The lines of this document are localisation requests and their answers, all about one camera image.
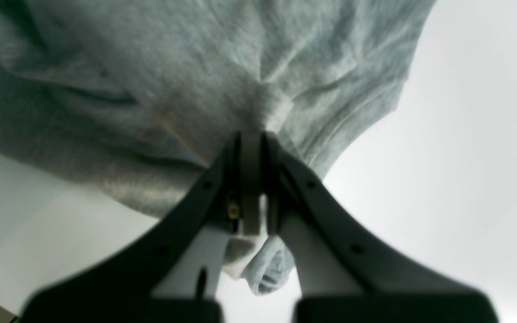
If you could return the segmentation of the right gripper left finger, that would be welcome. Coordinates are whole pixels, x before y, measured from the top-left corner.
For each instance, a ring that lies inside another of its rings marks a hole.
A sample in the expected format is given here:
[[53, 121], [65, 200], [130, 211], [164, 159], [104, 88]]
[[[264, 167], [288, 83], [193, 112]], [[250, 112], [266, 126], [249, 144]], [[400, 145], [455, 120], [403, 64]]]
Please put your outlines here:
[[264, 134], [236, 133], [158, 225], [109, 259], [38, 292], [23, 323], [222, 323], [227, 245], [261, 233]]

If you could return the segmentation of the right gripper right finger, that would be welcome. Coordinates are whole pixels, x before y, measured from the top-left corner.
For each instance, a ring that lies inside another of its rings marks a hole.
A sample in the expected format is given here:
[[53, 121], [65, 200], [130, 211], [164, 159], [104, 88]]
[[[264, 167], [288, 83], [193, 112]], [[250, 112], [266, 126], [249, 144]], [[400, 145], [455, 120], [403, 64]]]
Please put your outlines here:
[[269, 232], [293, 254], [302, 298], [294, 323], [496, 323], [488, 297], [368, 231], [275, 135], [263, 135]]

